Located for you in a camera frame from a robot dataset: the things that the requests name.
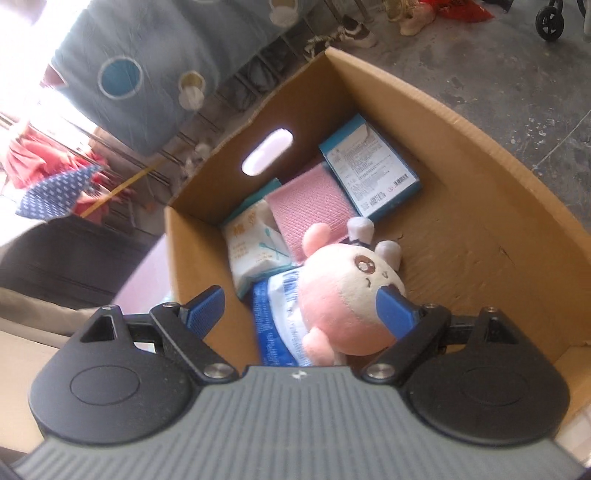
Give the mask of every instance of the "barcode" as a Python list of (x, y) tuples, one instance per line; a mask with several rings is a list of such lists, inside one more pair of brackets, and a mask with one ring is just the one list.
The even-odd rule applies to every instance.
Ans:
[(398, 180), (396, 180), (394, 182), (394, 186), (397, 187), (398, 185), (400, 185), (402, 182), (404, 182), (407, 179), (408, 179), (408, 173), (405, 173), (404, 175), (402, 175), (402, 177), (400, 177)]
[(378, 203), (380, 200), (384, 198), (386, 198), (386, 194), (384, 192), (378, 192), (376, 195), (369, 199), (369, 204), (371, 206), (374, 206), (376, 203)]
[(286, 303), (297, 301), (297, 281), (299, 276), (297, 270), (292, 270), (283, 277), (283, 294)]

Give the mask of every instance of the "red bag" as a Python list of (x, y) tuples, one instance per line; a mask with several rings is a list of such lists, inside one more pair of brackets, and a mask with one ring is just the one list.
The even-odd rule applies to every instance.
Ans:
[(484, 22), (495, 18), (486, 8), (473, 2), (473, 0), (421, 0), (430, 4), (445, 18), (462, 20), (468, 23)]

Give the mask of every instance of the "pink sponge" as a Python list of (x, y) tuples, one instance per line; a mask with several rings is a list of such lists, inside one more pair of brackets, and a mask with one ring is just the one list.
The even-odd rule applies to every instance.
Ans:
[(306, 259), (302, 238), (314, 223), (330, 225), (328, 243), (347, 237), (347, 220), (357, 215), (323, 164), (317, 165), (265, 197), (291, 257)]

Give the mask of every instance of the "box handle hole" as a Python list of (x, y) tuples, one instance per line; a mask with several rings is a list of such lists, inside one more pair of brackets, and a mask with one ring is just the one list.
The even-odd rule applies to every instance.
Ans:
[(285, 128), (271, 132), (242, 162), (242, 171), (256, 177), (263, 173), (293, 143), (294, 136)]

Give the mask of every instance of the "plush toy eye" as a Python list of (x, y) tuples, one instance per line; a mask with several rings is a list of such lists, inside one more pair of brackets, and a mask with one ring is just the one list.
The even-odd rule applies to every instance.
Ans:
[(363, 273), (372, 274), (375, 272), (375, 263), (365, 255), (357, 255), (355, 265)]

